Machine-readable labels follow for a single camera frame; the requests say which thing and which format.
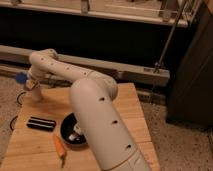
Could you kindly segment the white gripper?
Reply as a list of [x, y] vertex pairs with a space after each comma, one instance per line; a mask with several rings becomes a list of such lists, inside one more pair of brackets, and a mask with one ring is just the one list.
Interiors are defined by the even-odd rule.
[[33, 90], [36, 86], [40, 84], [40, 80], [41, 80], [40, 76], [34, 75], [32, 72], [28, 72], [25, 88], [27, 90]]

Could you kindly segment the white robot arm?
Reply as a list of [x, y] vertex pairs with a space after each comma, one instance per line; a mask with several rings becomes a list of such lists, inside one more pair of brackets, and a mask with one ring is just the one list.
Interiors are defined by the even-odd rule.
[[60, 62], [53, 49], [34, 51], [29, 61], [29, 79], [53, 73], [71, 83], [70, 106], [101, 171], [151, 171], [113, 104], [118, 86], [112, 77]]

